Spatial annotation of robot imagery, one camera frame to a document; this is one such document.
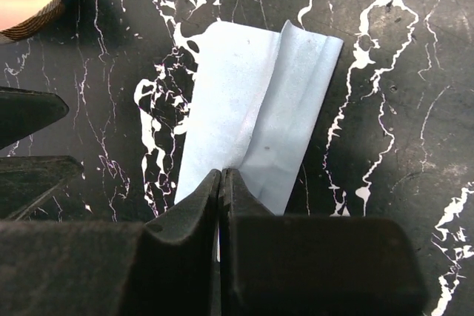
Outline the light blue cleaning cloth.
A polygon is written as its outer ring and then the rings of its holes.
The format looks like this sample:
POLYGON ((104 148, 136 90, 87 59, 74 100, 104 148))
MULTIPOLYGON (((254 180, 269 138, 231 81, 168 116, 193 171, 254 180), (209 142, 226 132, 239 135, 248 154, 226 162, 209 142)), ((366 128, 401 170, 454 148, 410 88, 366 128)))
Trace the light blue cleaning cloth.
POLYGON ((196 36, 198 69, 176 200, 212 169, 237 169, 284 213, 343 46, 286 22, 278 32, 217 21, 196 36))

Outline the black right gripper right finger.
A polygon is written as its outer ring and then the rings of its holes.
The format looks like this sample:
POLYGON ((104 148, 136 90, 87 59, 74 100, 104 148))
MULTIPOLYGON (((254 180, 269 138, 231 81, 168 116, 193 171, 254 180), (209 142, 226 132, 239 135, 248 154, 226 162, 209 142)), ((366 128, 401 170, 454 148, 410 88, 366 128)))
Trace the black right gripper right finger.
POLYGON ((419 315, 426 285, 384 218, 274 215, 237 169, 221 181, 223 315, 419 315))

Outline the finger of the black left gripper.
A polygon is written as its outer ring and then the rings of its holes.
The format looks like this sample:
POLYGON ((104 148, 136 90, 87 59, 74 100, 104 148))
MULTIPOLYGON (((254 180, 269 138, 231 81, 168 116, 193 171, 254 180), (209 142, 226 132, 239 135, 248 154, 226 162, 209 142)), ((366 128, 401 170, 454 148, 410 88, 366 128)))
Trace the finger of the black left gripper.
POLYGON ((1 87, 1 148, 57 122, 69 112, 56 94, 1 87))
POLYGON ((83 170, 67 155, 2 158, 1 219, 25 219, 83 170))

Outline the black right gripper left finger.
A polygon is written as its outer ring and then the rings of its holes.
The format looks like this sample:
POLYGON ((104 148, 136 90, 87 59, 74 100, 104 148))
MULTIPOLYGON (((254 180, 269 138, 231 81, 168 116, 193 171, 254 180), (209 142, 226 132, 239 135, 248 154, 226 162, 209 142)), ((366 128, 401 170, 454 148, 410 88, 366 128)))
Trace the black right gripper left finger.
POLYGON ((2 223, 1 313, 208 315, 220 180, 148 223, 2 223))

